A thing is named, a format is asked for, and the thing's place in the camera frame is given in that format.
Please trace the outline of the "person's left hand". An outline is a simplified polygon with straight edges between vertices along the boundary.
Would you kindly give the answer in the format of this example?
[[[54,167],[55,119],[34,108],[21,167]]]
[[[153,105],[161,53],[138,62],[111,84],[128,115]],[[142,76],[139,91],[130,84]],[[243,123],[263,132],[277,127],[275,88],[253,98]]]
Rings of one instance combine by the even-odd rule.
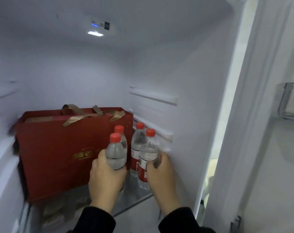
[[[92,162],[90,179],[88,183],[91,206],[100,208],[109,214],[113,212],[114,205],[121,190],[113,190],[110,179],[112,168],[106,160],[106,149],[100,151],[98,158]]]

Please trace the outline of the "person's right hand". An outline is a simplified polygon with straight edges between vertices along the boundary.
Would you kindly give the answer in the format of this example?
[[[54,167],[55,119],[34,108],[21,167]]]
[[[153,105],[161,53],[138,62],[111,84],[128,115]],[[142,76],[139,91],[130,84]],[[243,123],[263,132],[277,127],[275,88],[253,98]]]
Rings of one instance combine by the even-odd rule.
[[[160,164],[157,166],[159,177],[156,183],[149,183],[155,200],[163,215],[182,207],[176,191],[175,170],[167,153],[160,153]]]

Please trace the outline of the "red-capped clear water bottle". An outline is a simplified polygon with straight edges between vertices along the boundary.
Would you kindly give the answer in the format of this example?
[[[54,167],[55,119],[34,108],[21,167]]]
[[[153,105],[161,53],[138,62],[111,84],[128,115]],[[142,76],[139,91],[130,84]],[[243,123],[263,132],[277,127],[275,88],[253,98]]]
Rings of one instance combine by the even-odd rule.
[[[110,135],[110,144],[106,149],[106,160],[113,170],[122,169],[126,165],[126,152],[121,143],[121,134],[112,133]]]
[[[125,156],[127,156],[128,143],[127,143],[126,137],[124,135],[124,126],[122,126],[122,125],[116,125],[114,127],[114,132],[115,133],[119,133],[121,135],[121,144],[123,146],[123,149],[124,149],[124,152],[125,152]]]
[[[138,166],[138,185],[142,189],[149,189],[147,179],[147,163],[156,162],[158,157],[158,142],[155,140],[156,131],[154,129],[146,130],[146,143],[141,145],[139,166]]]
[[[130,173],[134,177],[138,177],[140,150],[141,146],[146,142],[147,138],[145,133],[145,124],[142,122],[137,122],[136,130],[133,133],[131,140]]]

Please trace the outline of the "person's left forearm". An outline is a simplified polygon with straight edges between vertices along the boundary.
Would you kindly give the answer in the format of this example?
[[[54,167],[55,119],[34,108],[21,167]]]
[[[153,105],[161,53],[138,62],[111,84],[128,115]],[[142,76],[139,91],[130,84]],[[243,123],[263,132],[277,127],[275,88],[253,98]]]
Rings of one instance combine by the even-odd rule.
[[[73,230],[67,233],[113,233],[116,221],[106,211],[97,207],[83,209]]]

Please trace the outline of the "person's right forearm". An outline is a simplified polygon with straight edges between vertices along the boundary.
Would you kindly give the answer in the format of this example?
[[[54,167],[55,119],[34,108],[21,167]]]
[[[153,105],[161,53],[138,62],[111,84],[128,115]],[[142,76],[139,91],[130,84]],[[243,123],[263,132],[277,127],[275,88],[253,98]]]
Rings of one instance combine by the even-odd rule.
[[[189,207],[170,212],[162,219],[158,229],[160,233],[215,233],[211,228],[200,227]]]

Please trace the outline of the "glass refrigerator shelf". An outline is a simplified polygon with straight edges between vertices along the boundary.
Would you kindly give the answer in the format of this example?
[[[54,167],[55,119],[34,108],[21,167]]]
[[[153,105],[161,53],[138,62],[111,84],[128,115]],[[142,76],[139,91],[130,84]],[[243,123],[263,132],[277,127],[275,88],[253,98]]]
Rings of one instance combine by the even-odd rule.
[[[63,233],[73,229],[91,200],[87,185],[31,205],[25,233]],[[115,232],[139,232],[158,221],[159,207],[151,190],[142,189],[138,180],[127,175],[124,189],[112,212]]]

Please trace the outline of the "red gift box gold ribbons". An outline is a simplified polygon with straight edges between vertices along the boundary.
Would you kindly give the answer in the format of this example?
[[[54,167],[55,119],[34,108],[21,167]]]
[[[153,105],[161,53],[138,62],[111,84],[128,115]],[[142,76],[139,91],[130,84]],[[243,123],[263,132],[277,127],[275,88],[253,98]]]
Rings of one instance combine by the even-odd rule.
[[[92,161],[110,143],[117,125],[130,148],[134,115],[121,107],[27,111],[15,124],[27,200],[39,202],[89,181]]]

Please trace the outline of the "white refrigerator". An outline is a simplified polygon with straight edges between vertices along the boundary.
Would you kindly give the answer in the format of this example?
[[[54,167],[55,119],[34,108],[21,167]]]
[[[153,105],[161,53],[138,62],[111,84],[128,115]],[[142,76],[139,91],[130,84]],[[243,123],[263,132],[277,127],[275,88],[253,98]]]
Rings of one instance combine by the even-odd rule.
[[[121,107],[156,131],[201,224],[206,166],[244,0],[0,0],[0,233],[32,204],[15,124],[27,111]],[[86,33],[86,15],[115,36]],[[131,148],[126,166],[130,172]]]

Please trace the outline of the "white refrigerator door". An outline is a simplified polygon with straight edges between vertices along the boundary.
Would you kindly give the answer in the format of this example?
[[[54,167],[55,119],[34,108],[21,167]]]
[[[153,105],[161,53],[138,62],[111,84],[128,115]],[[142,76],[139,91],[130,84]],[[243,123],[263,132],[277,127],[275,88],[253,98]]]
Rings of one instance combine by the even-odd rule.
[[[294,0],[258,0],[202,220],[217,233],[294,233]]]

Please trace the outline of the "refrigerator light control panel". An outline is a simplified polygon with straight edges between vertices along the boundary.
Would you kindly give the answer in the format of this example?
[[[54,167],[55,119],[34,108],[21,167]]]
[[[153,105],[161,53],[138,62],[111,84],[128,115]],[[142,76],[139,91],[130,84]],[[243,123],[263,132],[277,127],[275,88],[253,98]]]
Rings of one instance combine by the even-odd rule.
[[[104,21],[92,15],[86,15],[84,18],[84,28],[87,34],[96,37],[115,36],[117,28],[110,21]]]

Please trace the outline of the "clear door bin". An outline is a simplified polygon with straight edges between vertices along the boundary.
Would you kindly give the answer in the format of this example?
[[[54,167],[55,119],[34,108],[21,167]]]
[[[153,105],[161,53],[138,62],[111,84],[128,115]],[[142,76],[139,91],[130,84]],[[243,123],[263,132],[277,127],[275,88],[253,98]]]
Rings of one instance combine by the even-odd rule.
[[[286,120],[294,120],[294,83],[285,83],[278,107],[278,116]]]

